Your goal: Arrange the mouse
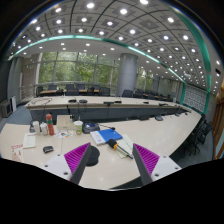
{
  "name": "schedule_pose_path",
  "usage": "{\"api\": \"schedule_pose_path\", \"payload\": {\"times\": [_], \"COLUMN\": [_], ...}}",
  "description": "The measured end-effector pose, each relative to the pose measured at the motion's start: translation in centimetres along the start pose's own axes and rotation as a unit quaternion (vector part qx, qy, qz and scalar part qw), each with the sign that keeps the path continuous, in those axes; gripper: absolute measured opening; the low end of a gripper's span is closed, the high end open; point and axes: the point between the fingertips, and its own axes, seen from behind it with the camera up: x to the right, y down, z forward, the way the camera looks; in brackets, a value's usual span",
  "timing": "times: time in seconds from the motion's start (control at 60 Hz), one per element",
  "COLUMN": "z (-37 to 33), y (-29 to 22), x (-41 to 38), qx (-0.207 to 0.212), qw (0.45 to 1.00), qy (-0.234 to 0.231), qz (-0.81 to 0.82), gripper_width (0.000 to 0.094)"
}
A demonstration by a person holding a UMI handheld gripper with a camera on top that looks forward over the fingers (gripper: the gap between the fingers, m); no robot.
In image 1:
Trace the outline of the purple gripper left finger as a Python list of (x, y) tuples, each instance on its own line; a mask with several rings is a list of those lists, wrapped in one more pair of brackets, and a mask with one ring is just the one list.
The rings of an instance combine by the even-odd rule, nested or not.
[(57, 154), (44, 165), (44, 170), (79, 184), (91, 154), (91, 144), (81, 145), (66, 154)]

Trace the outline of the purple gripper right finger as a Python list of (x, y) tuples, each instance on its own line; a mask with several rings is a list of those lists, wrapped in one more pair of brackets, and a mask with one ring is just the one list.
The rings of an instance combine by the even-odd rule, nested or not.
[(143, 185), (181, 170), (169, 156), (159, 156), (138, 144), (133, 144), (133, 156)]

